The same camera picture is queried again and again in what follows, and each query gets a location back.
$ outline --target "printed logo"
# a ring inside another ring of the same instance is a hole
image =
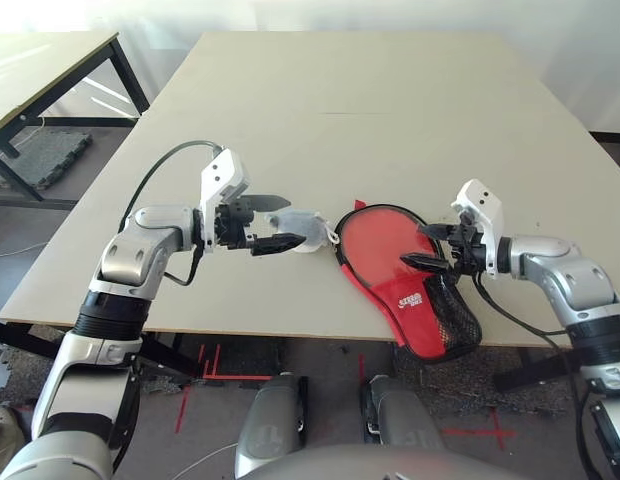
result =
[[[402,298],[401,300],[399,300],[399,308],[414,307],[415,305],[419,305],[420,303],[423,303],[421,294],[413,293],[412,295],[409,295],[406,298]]]

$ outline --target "gray floor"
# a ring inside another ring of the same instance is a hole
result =
[[[46,196],[79,198],[127,134],[125,129],[89,130],[94,137],[93,145],[65,178],[45,192]],[[620,146],[605,148],[620,165]],[[0,253],[47,241],[66,215],[0,208]],[[38,252],[0,259],[0,309]],[[347,346],[344,349],[342,343],[291,340],[285,349],[284,367],[310,377],[310,446],[360,441],[359,354],[365,355],[368,375],[391,369],[392,362],[383,344],[349,342]],[[477,372],[477,375],[490,373]],[[5,372],[0,371],[2,381]],[[255,393],[237,385],[193,387],[179,433],[175,433],[175,425],[184,393],[145,395],[134,441],[116,478],[170,479],[203,455],[235,442]],[[446,435],[448,446],[537,480],[585,479],[576,457],[572,414],[543,417],[499,411],[498,415],[501,428],[514,432],[513,437],[504,439],[504,445],[500,446],[494,436]],[[442,429],[494,427],[487,409],[464,416],[441,416],[436,422]],[[592,435],[589,442],[606,478],[612,478]],[[219,454],[183,478],[233,478],[232,452]]]

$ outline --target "metal table frame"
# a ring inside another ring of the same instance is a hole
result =
[[[110,60],[121,83],[125,87],[132,103],[139,114],[146,111],[150,104],[137,77],[134,75],[119,41],[115,38],[96,50],[73,70],[60,77],[48,91],[34,102],[25,106],[14,118],[0,128],[0,150],[9,158],[16,158],[19,152],[10,144],[10,140],[28,125],[39,124],[39,115],[59,100],[66,92],[85,78],[99,65]],[[48,117],[47,126],[94,126],[94,127],[133,127],[137,118],[122,117]],[[6,179],[14,190],[23,198],[0,198],[0,206],[44,208],[52,210],[72,210],[76,200],[49,199],[40,195],[31,185],[0,159],[0,175]]]

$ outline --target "floor mat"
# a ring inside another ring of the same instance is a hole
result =
[[[34,188],[45,190],[63,176],[91,143],[92,136],[86,133],[43,128],[18,147],[19,157],[0,154],[0,158]],[[0,188],[10,188],[1,175]]]

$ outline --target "black cable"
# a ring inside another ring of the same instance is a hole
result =
[[[126,226],[126,219],[128,218],[128,215],[130,215],[130,212],[132,211],[132,207],[134,207],[134,204],[137,201],[137,198],[139,198],[139,195],[141,195],[141,192],[143,191],[143,188],[146,186],[146,183],[148,183],[150,178],[152,178],[152,175],[154,175],[154,173],[159,169],[159,167],[163,165],[165,161],[168,160],[175,153],[183,150],[184,148],[193,147],[196,145],[205,145],[206,147],[211,147],[213,158],[219,155],[219,153],[221,153],[221,150],[223,150],[223,147],[221,145],[218,145],[214,142],[210,142],[208,140],[191,140],[189,142],[180,143],[176,147],[173,147],[170,150],[168,150],[159,160],[155,162],[152,168],[148,170],[148,173],[146,173],[145,177],[143,177],[143,180],[141,180],[141,182],[137,186],[137,189],[134,191],[132,198],[128,202],[128,206],[126,207],[126,211],[123,214],[123,217],[121,217],[121,221],[119,222],[118,233],[123,231],[124,227]]]
[[[114,459],[114,462],[112,462],[112,473],[116,473],[117,469],[119,468],[119,465],[121,465],[121,461],[123,460],[123,457],[125,457],[126,452],[128,451],[128,447],[130,446],[130,443],[132,442],[132,436],[134,435],[134,431],[137,428],[137,419],[139,418],[140,405],[141,405],[141,387],[137,385],[137,390],[135,392],[135,397],[134,397],[134,404],[132,406],[132,411],[130,412],[132,423],[128,427],[128,435],[126,436],[126,439],[123,445],[121,445],[121,448],[119,449],[119,452],[117,453],[117,456]]]
[[[552,339],[548,338],[547,333],[541,333],[543,332],[543,330],[539,330],[538,328],[535,328],[532,325],[528,325],[527,323],[519,320],[517,317],[510,314],[508,311],[503,309],[497,302],[495,302],[483,286],[483,283],[481,283],[482,273],[483,272],[479,272],[472,277],[472,283],[474,283],[474,286],[477,289],[477,292],[479,292],[481,298],[493,309],[506,317],[508,320],[513,321],[514,323],[529,331],[533,335],[536,335],[537,337],[545,340],[545,342],[550,345],[550,347],[559,356],[559,358],[561,358],[561,362],[563,363],[563,366],[566,369],[566,373],[568,375],[568,385],[570,386],[572,404],[576,417],[575,429],[577,437],[577,450],[579,452],[579,459],[581,460],[581,465],[583,466],[583,469],[585,470],[589,480],[602,480],[601,474],[597,471],[594,464],[592,463],[592,459],[590,458],[590,453],[588,452],[588,447],[586,445],[585,436],[583,434],[583,410],[588,400],[588,393],[584,395],[583,399],[579,398],[577,382],[575,381],[574,375],[572,374],[572,368],[570,367],[568,357],[566,357],[566,354],[563,352],[563,350],[561,350],[559,345],[557,345]]]
[[[132,212],[132,208],[134,207],[135,202],[137,201],[137,198],[139,198],[139,195],[141,195],[141,192],[143,191],[144,187],[146,186],[146,184],[148,183],[148,181],[150,180],[150,178],[152,178],[152,175],[154,175],[154,173],[159,169],[159,167],[161,165],[163,165],[166,160],[168,160],[170,157],[172,157],[175,153],[188,148],[188,147],[193,147],[196,145],[204,145],[206,147],[211,147],[212,148],[212,157],[216,157],[217,155],[219,155],[219,153],[221,153],[221,151],[223,150],[223,147],[221,145],[218,145],[214,142],[210,142],[208,140],[191,140],[189,142],[183,142],[180,143],[179,145],[177,145],[176,147],[171,148],[169,151],[167,151],[159,160],[157,160],[155,162],[155,164],[152,166],[152,168],[150,170],[148,170],[148,173],[146,173],[146,175],[143,177],[143,179],[141,180],[141,182],[139,183],[139,185],[137,186],[137,189],[134,191],[134,194],[132,195],[132,198],[130,199],[130,201],[128,202],[128,206],[126,207],[126,211],[123,214],[123,217],[121,217],[121,220],[119,221],[119,230],[118,233],[121,233],[123,231],[123,229],[126,226],[126,220],[128,218],[128,216],[130,215],[130,212]],[[181,280],[178,277],[175,277],[174,275],[172,275],[171,273],[168,272],[164,272],[163,276],[172,280],[173,282],[183,286],[183,287],[187,287],[188,285],[190,285],[192,283],[192,280],[194,280],[194,276],[197,273],[197,266],[199,265],[199,261],[201,260],[201,257],[203,257],[203,250],[204,250],[204,246],[203,246],[203,242],[201,240],[201,235],[199,235],[199,231],[200,231],[200,221],[201,219],[197,216],[196,210],[195,210],[195,232],[197,232],[197,234],[195,235],[195,249],[194,252],[192,253],[192,263],[190,264],[190,273],[188,274],[188,278],[186,280]]]
[[[532,325],[530,325],[529,323],[524,322],[523,320],[519,320],[517,317],[515,317],[514,315],[512,315],[510,312],[508,312],[507,310],[505,310],[504,308],[502,308],[497,302],[495,302],[492,297],[490,296],[490,294],[488,293],[488,291],[483,287],[483,284],[481,283],[481,274],[483,272],[479,272],[477,275],[477,282],[479,283],[479,285],[481,286],[481,288],[483,289],[483,291],[485,292],[485,294],[487,295],[486,298],[483,297],[483,295],[481,296],[481,298],[483,298],[484,301],[486,301],[492,308],[494,308],[497,312],[499,312],[501,315],[503,315],[504,317],[506,317],[508,320],[516,323],[517,325],[519,325],[521,328],[525,328],[526,330],[528,330],[530,333],[538,336],[538,337],[550,337],[550,336],[554,336],[554,335],[564,335],[566,334],[565,330],[553,330],[550,332],[547,332],[545,330],[541,330],[538,329],[537,327],[533,327]]]

